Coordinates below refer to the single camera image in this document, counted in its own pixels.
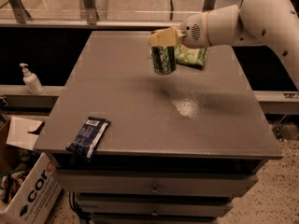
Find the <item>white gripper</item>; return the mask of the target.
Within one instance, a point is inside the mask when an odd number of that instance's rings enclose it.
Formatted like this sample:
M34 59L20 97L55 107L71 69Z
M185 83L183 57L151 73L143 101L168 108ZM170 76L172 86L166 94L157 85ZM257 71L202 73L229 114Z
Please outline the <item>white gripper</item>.
M175 47L181 43L190 49L210 47L207 37L207 12L188 17L181 25L156 30L149 36L151 47Z

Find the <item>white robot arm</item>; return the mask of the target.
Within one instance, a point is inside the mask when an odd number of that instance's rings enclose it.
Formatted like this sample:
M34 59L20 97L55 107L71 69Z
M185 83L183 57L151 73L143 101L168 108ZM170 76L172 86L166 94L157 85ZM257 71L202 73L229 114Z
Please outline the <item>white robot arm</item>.
M240 6L199 12L179 27L155 31L149 44L190 49L264 45L279 57L299 89L299 18L291 0L243 0Z

